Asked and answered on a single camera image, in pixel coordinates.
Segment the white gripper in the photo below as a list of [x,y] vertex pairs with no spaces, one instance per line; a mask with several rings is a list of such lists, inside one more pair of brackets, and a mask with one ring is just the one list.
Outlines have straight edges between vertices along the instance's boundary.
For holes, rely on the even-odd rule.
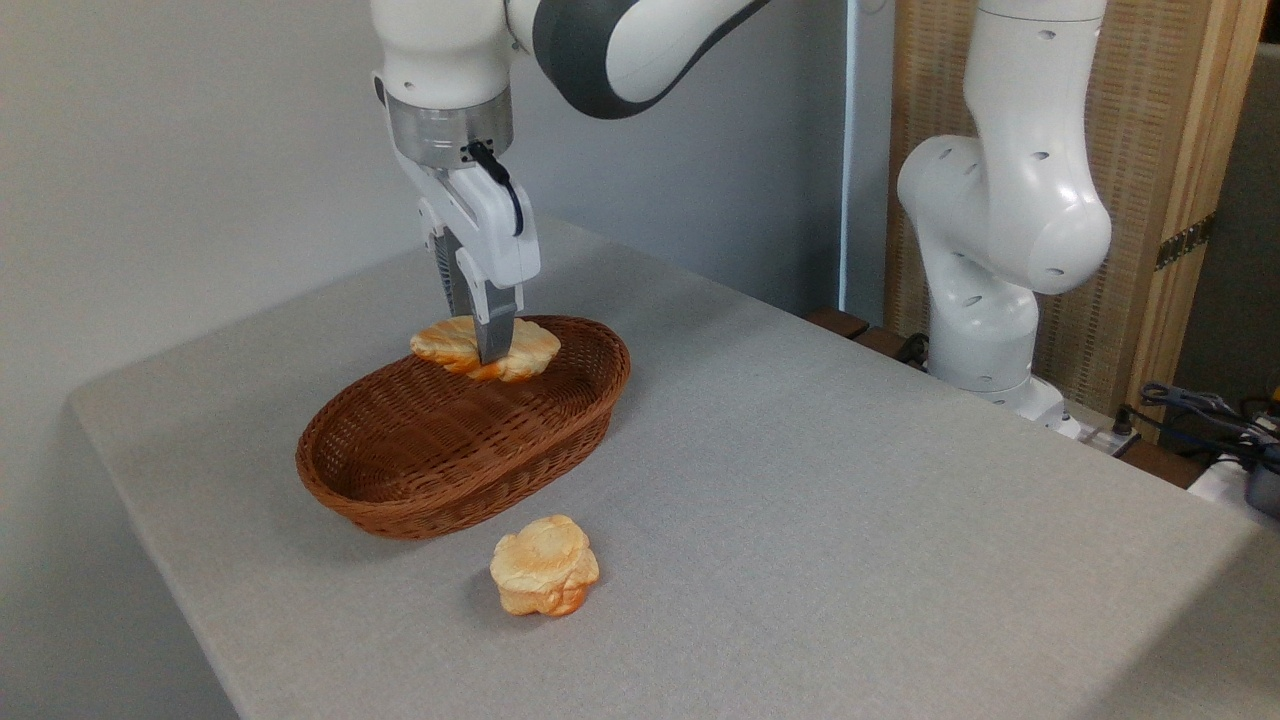
[[421,167],[399,151],[396,160],[422,199],[425,231],[451,314],[474,319],[483,365],[507,356],[524,282],[541,269],[527,193],[490,149],[465,149],[466,168]]

